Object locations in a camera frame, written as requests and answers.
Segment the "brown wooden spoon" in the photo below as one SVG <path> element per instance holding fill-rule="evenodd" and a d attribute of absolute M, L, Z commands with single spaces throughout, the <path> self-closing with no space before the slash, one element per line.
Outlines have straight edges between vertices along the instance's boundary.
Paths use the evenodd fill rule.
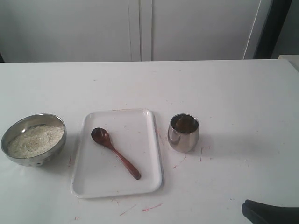
<path fill-rule="evenodd" d="M 91 132 L 92 139 L 99 145 L 102 145 L 108 149 L 110 149 L 122 162 L 122 164 L 125 166 L 125 168 L 129 171 L 129 173 L 136 179 L 140 180 L 141 173 L 137 170 L 137 168 L 128 161 L 122 154 L 120 154 L 112 145 L 112 142 L 110 140 L 110 136 L 108 132 L 101 127 L 97 127 L 92 130 Z"/>

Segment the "shiny metal cup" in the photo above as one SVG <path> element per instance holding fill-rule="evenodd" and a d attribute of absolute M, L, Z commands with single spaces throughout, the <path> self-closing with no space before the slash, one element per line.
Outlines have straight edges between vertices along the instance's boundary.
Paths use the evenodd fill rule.
<path fill-rule="evenodd" d="M 170 146 L 181 153 L 195 148 L 199 140 L 199 121 L 192 115 L 180 113 L 173 116 L 168 128 Z"/>

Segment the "white granular powder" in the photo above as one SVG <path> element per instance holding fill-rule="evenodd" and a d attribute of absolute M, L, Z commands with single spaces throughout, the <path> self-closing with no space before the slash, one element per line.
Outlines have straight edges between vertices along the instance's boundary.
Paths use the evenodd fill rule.
<path fill-rule="evenodd" d="M 8 154 L 21 159 L 41 155 L 52 149 L 63 134 L 62 127 L 48 125 L 31 127 L 9 143 Z"/>

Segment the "wide steel rice bowl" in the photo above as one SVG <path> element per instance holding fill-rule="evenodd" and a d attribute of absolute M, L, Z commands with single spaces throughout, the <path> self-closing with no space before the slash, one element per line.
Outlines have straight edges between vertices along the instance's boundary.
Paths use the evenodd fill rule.
<path fill-rule="evenodd" d="M 60 154 L 66 143 L 64 121 L 54 114 L 35 114 L 13 124 L 1 139 L 1 149 L 18 165 L 41 166 Z"/>

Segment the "white plastic tray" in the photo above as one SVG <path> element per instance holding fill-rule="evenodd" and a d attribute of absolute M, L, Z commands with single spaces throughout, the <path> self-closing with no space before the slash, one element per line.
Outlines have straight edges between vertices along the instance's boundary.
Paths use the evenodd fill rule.
<path fill-rule="evenodd" d="M 73 166 L 72 194 L 92 199 L 151 193 L 162 181 L 152 111 L 122 109 L 85 117 Z"/>

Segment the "dark door frame post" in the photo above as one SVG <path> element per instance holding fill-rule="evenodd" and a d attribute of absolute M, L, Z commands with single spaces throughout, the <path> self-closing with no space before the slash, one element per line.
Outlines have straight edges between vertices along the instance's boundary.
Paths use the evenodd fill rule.
<path fill-rule="evenodd" d="M 270 59 L 290 10 L 292 0 L 272 0 L 254 59 Z"/>

